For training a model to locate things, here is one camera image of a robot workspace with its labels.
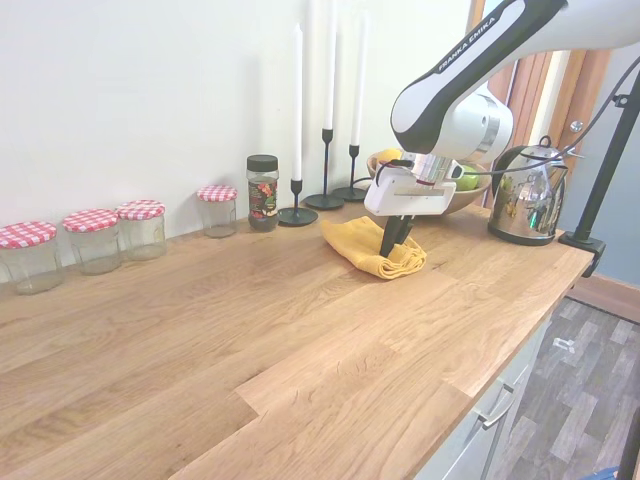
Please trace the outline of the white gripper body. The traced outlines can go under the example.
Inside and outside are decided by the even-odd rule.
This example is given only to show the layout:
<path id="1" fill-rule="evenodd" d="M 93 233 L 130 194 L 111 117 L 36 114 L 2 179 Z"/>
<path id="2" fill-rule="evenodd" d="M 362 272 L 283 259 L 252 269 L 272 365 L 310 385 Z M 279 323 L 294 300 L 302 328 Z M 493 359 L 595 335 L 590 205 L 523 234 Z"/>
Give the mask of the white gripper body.
<path id="1" fill-rule="evenodd" d="M 384 169 L 372 180 L 364 206 L 379 217 L 441 215 L 455 192 L 454 181 L 430 186 L 401 168 Z"/>

